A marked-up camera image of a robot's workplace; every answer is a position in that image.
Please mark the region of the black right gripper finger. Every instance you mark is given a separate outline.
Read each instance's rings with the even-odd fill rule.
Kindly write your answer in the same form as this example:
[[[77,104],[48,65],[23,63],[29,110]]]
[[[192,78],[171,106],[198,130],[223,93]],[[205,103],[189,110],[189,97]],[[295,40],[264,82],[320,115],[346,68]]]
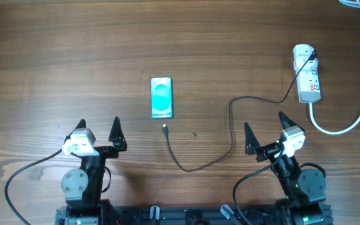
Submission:
[[[279,111],[278,115],[279,115],[279,120],[281,122],[281,125],[282,125],[283,129],[287,129],[287,128],[291,128],[293,126],[297,126],[302,131],[304,131],[304,129],[300,125],[296,124],[294,121],[289,119],[282,111]]]
[[[256,139],[256,137],[253,133],[253,130],[251,129],[248,122],[244,123],[244,131],[245,131],[245,137],[246,137],[245,154],[248,154],[248,155],[256,154],[256,151],[258,150],[258,148],[261,147],[261,145],[259,144],[258,140]]]

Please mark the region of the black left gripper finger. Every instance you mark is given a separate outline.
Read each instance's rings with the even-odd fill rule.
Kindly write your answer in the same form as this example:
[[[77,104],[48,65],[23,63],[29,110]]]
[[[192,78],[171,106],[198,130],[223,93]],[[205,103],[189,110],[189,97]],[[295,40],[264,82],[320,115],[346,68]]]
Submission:
[[[65,141],[70,138],[70,135],[74,132],[75,129],[82,129],[82,128],[86,128],[86,120],[85,119],[81,119],[79,121],[77,126],[65,137]]]
[[[108,141],[112,142],[117,151],[127,151],[127,142],[121,128],[120,119],[117,116],[114,118]]]

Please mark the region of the white power strip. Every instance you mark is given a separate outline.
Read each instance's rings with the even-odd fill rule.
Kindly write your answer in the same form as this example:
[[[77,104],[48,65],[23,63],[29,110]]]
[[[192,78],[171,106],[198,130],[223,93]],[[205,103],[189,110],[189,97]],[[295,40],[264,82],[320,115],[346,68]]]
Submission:
[[[310,56],[316,50],[308,44],[297,44],[293,48],[294,59],[301,55]],[[296,72],[297,93],[300,103],[315,103],[321,99],[318,69],[299,70]]]

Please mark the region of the cyan screen smartphone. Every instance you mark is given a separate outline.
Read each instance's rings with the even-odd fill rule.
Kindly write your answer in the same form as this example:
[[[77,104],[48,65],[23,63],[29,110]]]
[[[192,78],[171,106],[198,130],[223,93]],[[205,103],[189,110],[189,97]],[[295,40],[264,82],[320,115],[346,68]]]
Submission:
[[[151,118],[166,119],[173,117],[173,89],[170,77],[151,79]]]

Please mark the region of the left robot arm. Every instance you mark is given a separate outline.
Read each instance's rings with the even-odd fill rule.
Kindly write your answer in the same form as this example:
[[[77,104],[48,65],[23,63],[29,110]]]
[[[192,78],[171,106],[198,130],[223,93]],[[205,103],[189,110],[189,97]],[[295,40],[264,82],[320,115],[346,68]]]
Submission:
[[[122,224],[123,220],[109,200],[101,199],[107,159],[117,159],[127,150],[120,119],[114,118],[108,137],[110,146],[95,147],[96,138],[80,120],[76,128],[65,138],[62,151],[65,155],[78,156],[81,165],[68,171],[62,178],[61,188],[65,194],[66,208],[56,211],[55,223],[70,224]]]

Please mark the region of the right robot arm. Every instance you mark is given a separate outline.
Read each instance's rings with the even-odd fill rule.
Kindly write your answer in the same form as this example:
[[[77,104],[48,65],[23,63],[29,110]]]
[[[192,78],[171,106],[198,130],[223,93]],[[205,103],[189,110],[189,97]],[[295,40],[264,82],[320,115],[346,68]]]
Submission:
[[[257,162],[268,160],[285,198],[276,201],[273,224],[320,224],[325,220],[320,203],[326,200],[326,172],[317,164],[299,164],[295,153],[305,142],[305,130],[279,112],[282,125],[280,138],[260,145],[248,123],[244,124],[245,153],[255,155]]]

